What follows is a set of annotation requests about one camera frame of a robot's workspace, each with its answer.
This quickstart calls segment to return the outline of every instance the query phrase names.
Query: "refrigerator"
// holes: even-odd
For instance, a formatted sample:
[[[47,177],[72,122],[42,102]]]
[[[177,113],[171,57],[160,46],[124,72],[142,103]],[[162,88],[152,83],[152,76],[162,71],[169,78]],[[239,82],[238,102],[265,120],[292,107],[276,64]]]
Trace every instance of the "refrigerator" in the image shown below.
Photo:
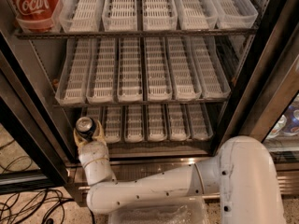
[[[226,140],[240,134],[264,142],[277,158],[278,152],[270,148],[266,137],[295,92],[274,113],[264,110],[268,123],[262,132],[254,130],[263,120],[263,113],[256,110],[270,105],[263,98],[273,92],[269,87],[280,88],[290,81],[281,78],[288,75],[282,68],[287,64],[279,61],[287,56],[287,46],[293,45],[299,0],[234,0],[235,6],[247,3],[240,13],[249,10],[254,18],[248,16],[252,25],[233,28],[225,16],[223,21],[215,19],[213,14],[219,14],[221,8],[214,6],[213,0],[207,1],[213,8],[206,8],[210,9],[209,22],[204,27],[196,26],[200,21],[186,22],[186,0],[163,0],[168,17],[157,21],[150,19],[158,9],[150,10],[146,2],[151,0],[121,0],[119,6],[131,3],[129,19],[118,13],[121,20],[113,20],[113,0],[98,0],[100,6],[95,9],[103,12],[99,16],[98,10],[92,10],[96,25],[91,30],[84,30],[85,25],[82,30],[73,22],[79,1],[63,0],[56,30],[36,33],[20,28],[23,24],[16,22],[20,17],[11,0],[0,0],[0,123],[33,163],[15,172],[9,172],[9,166],[4,168],[1,176],[5,181],[0,185],[10,186],[0,188],[1,192],[64,186],[79,205],[85,205],[89,187],[78,161],[73,130],[78,118],[86,115],[102,122],[110,163],[120,181],[206,160],[215,156]],[[77,74],[80,79],[74,81],[79,94],[71,90],[65,98],[76,55],[83,62]],[[103,89],[95,93],[91,80],[96,79],[95,68],[101,59],[110,63],[112,72],[100,72],[97,81]],[[203,59],[213,63],[217,91],[213,90],[215,78],[204,72]],[[152,61],[159,61],[160,66],[151,66]],[[161,81],[155,73],[159,69],[164,85],[155,90],[154,82]],[[189,96],[180,90],[186,76],[192,83]],[[103,94],[106,87],[110,90]],[[286,187],[283,178],[292,168],[281,165],[278,161],[281,187]]]

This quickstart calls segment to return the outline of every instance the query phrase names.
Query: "speckled floor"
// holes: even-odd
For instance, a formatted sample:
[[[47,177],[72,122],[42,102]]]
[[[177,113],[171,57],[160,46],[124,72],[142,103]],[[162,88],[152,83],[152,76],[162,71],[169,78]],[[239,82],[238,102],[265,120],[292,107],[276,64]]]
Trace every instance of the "speckled floor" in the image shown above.
[[[64,188],[58,188],[65,198],[70,197]],[[11,195],[0,196],[0,203],[4,203]],[[22,193],[17,203],[12,207],[11,213],[16,214],[34,197],[36,192],[25,192]],[[12,205],[14,200],[11,200],[8,205]],[[55,202],[50,202],[48,199],[33,215],[28,219],[22,221],[21,223],[30,224],[40,224],[42,223],[43,216],[47,211],[55,204]],[[283,198],[283,204],[285,208],[285,214],[288,224],[299,224],[299,197],[289,196]],[[220,215],[220,204],[219,200],[210,200],[206,202],[206,210],[210,224],[221,224]],[[9,215],[8,211],[2,213],[1,218],[7,217]],[[13,222],[7,222],[8,219],[0,221],[1,224],[4,223],[18,223],[17,221],[25,217],[19,216]],[[65,203],[64,204],[64,219],[63,219],[63,209],[61,207],[57,208],[51,215],[50,218],[53,219],[54,224],[64,223],[64,224],[89,224],[92,223],[92,217],[89,209],[87,207],[79,207],[76,203]],[[98,224],[107,224],[108,216],[94,215],[95,222]]]

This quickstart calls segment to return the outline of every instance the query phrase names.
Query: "display cooler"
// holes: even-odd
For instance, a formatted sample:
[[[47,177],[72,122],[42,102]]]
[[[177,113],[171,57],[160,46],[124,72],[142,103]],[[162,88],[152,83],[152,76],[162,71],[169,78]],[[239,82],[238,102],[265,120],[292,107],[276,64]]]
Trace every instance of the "display cooler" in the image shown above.
[[[37,33],[0,0],[1,193],[64,186],[84,205],[81,116],[101,121],[120,181],[244,134],[273,154],[282,193],[297,193],[296,112],[281,115],[299,87],[298,1],[61,0]]]

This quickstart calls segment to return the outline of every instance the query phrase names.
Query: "white robotic arm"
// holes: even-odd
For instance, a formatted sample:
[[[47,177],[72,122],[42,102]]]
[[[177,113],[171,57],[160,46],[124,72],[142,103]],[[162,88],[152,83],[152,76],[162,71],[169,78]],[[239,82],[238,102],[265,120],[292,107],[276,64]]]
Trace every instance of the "white robotic arm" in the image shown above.
[[[209,160],[132,182],[117,182],[100,123],[88,137],[80,129],[82,121],[86,124],[88,120],[78,120],[74,136],[91,186],[87,205],[94,213],[107,214],[140,201],[219,192],[222,224],[286,223],[274,163],[255,139],[238,136]]]

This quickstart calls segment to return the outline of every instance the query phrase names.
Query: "coca-cola logo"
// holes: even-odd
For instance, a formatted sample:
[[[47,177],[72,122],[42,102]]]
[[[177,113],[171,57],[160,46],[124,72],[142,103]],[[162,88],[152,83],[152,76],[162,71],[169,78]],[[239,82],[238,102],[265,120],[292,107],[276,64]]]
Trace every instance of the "coca-cola logo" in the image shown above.
[[[49,9],[48,0],[16,0],[16,6],[22,15],[40,14]]]

